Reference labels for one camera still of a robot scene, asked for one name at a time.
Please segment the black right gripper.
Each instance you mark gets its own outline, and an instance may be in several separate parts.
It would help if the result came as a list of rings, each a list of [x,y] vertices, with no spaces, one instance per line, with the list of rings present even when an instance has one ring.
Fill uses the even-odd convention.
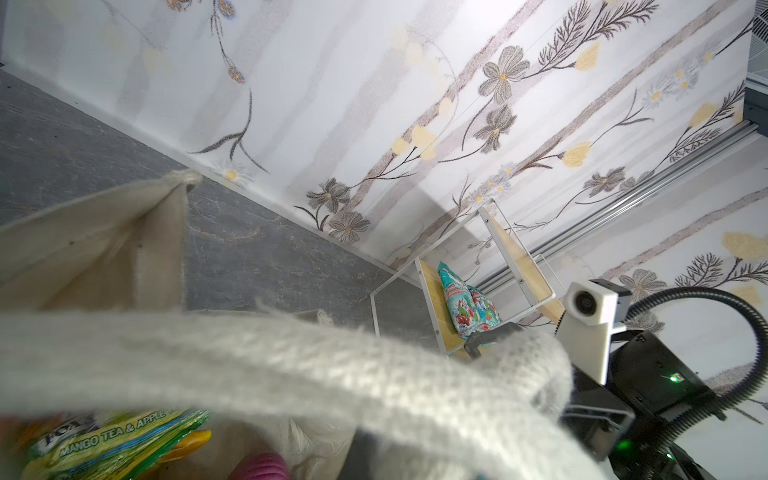
[[[574,365],[573,373],[575,391],[560,421],[597,461],[688,462],[663,432],[696,408],[725,417],[716,393],[650,332],[612,336],[605,385]]]

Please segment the purple onion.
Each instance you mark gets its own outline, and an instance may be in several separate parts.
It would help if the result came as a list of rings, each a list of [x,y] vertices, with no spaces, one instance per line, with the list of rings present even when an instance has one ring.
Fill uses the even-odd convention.
[[[243,459],[229,475],[230,480],[289,480],[288,466],[282,456],[268,452]]]

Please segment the green snack bag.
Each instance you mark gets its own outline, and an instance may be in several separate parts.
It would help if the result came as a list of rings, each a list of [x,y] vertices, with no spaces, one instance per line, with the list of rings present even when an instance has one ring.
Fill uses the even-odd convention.
[[[206,410],[69,415],[34,437],[22,479],[137,479],[210,418]]]

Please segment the cream canvas tote bag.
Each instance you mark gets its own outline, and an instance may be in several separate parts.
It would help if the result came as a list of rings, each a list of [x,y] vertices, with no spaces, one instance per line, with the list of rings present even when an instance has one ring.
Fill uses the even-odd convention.
[[[558,420],[561,344],[514,333],[463,363],[276,310],[186,312],[187,194],[174,171],[1,229],[1,413],[205,409],[377,435],[381,479],[599,479]]]

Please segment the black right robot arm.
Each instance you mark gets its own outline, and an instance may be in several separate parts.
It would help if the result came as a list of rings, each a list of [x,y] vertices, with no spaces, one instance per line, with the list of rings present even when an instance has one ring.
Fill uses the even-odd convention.
[[[753,331],[756,358],[735,385],[716,392],[655,334],[628,321],[672,301],[728,306]],[[748,302],[721,290],[675,287],[634,303],[628,289],[593,279],[574,282],[555,337],[566,350],[575,391],[560,422],[618,479],[708,479],[676,440],[701,421],[726,418],[767,381],[767,322]]]

